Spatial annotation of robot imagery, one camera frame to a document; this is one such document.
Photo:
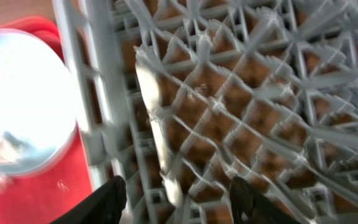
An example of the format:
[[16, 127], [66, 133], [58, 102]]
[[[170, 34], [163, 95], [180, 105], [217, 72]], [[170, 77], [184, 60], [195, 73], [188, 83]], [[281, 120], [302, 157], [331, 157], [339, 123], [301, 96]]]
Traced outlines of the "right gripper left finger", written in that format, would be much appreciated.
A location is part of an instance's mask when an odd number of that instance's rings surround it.
[[52, 224], [119, 224], [126, 202], [126, 182], [117, 175]]

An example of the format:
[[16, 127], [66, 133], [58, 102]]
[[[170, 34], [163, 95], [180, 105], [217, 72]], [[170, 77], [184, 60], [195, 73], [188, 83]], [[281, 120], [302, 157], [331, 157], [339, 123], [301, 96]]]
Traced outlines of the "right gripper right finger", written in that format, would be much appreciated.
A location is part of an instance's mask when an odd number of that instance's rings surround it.
[[300, 224], [241, 177], [232, 178], [229, 199], [234, 224]]

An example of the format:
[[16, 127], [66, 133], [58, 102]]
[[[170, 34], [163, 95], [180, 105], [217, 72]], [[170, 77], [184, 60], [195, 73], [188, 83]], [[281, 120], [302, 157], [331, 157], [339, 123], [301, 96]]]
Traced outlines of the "white plastic spoon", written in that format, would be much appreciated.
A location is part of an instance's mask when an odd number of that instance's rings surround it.
[[149, 115], [149, 122], [154, 135], [155, 147], [160, 165], [160, 175], [165, 187], [168, 201], [175, 207], [179, 207], [183, 201], [183, 193], [176, 178], [168, 174], [172, 156], [169, 153], [164, 128], [162, 124], [162, 107], [160, 87], [155, 75], [144, 65], [135, 64], [137, 78], [140, 84], [142, 99]]

